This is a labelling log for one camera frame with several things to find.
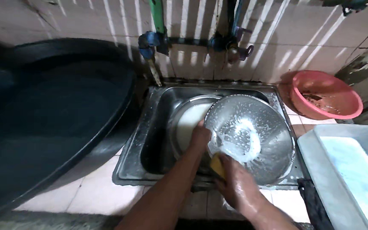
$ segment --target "stainless steel sink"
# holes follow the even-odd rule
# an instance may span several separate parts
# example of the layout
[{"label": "stainless steel sink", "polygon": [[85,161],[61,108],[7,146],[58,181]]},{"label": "stainless steel sink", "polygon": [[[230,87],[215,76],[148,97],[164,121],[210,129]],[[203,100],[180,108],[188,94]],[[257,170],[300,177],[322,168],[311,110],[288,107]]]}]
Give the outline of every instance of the stainless steel sink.
[{"label": "stainless steel sink", "polygon": [[[285,180],[268,189],[296,190],[297,179],[303,178],[306,168],[301,155],[295,149],[296,136],[275,86],[259,83],[165,83],[163,87],[151,86],[143,107],[141,118],[133,135],[125,144],[120,159],[113,172],[113,182],[117,185],[154,185],[176,162],[168,139],[168,121],[175,109],[189,98],[199,95],[228,96],[246,94],[269,103],[281,114],[289,126],[293,137],[294,159],[292,170]],[[213,187],[213,177],[197,173],[193,183],[195,190]]]}]

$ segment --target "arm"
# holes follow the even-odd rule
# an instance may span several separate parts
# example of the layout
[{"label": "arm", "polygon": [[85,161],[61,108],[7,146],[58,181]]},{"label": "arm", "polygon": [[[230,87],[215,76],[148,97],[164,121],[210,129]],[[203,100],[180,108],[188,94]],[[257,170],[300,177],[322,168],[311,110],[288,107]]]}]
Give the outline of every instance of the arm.
[{"label": "arm", "polygon": [[165,230],[175,227],[202,154],[211,139],[211,132],[202,124],[203,121],[194,128],[189,147],[174,167],[146,192],[115,230]]},{"label": "arm", "polygon": [[277,207],[259,191],[253,176],[240,163],[221,154],[226,183],[217,180],[218,190],[225,200],[257,230],[298,230]]}]

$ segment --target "forearm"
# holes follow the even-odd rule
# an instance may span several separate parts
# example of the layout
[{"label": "forearm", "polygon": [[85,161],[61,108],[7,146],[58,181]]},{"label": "forearm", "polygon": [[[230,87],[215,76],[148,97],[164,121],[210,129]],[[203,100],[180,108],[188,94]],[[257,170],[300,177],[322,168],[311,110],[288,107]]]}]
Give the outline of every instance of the forearm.
[{"label": "forearm", "polygon": [[115,229],[173,229],[202,154],[201,149],[190,146],[174,167],[146,192]]},{"label": "forearm", "polygon": [[263,198],[254,215],[246,217],[256,230],[298,230],[287,216]]}]

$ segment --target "person's left hand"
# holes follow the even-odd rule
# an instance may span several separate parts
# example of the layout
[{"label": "person's left hand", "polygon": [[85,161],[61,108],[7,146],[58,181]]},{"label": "person's left hand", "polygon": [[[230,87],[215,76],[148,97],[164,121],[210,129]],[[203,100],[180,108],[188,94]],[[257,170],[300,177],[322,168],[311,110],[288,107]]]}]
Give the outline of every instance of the person's left hand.
[{"label": "person's left hand", "polygon": [[207,150],[207,144],[211,140],[211,131],[204,127],[204,121],[198,122],[193,129],[189,147],[200,149],[202,152]]}]

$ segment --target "green pipe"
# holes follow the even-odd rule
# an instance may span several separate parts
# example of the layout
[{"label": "green pipe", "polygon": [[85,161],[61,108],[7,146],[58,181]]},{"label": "green pipe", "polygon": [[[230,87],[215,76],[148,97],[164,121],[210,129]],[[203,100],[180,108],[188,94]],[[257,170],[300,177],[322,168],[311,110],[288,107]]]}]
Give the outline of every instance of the green pipe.
[{"label": "green pipe", "polygon": [[161,0],[149,0],[149,2],[156,31],[164,34],[163,3]]}]

